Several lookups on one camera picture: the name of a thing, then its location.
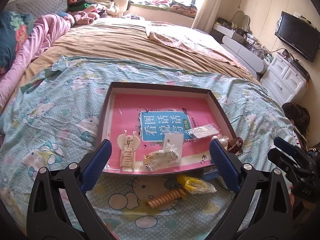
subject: dark hair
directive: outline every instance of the dark hair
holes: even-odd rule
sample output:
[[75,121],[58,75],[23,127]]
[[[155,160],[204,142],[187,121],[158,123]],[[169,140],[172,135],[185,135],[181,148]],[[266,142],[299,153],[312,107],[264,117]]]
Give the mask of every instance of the dark hair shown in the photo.
[[310,115],[308,110],[294,103],[284,103],[281,108],[284,111],[285,117],[292,119],[295,127],[304,137],[306,137],[310,123]]

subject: pillow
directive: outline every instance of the pillow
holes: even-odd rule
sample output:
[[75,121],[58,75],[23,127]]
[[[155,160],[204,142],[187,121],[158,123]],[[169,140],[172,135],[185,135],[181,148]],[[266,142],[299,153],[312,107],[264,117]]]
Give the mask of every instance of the pillow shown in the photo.
[[6,73],[16,53],[30,35],[34,25],[32,14],[3,11],[0,14],[0,74]]
[[68,0],[14,0],[6,5],[5,10],[16,13],[32,13],[35,18],[50,13],[65,12]]
[[75,25],[75,19],[71,14],[65,13],[65,12],[58,12],[57,15],[65,19],[66,21],[69,21],[71,24],[71,27]]

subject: mirror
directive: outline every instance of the mirror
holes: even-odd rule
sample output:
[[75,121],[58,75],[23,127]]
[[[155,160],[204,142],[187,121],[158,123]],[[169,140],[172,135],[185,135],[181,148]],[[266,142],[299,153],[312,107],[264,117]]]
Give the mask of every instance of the mirror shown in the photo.
[[243,11],[237,11],[230,22],[236,24],[240,29],[250,30],[250,17]]

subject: gray quilted pillow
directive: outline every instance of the gray quilted pillow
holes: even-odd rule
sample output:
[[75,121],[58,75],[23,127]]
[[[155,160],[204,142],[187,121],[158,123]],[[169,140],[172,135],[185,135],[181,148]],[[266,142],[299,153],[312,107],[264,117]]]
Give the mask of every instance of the gray quilted pillow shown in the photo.
[[16,13],[31,13],[35,18],[49,13],[65,12],[68,0],[15,0],[6,5],[5,10]]

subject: blue label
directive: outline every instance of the blue label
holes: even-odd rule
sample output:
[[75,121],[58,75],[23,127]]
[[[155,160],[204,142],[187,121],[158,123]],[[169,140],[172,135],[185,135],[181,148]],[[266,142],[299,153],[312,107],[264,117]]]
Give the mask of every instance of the blue label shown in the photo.
[[191,128],[189,117],[184,112],[140,112],[141,137],[145,142],[162,142],[168,132],[182,132],[185,140],[191,140],[185,133]]

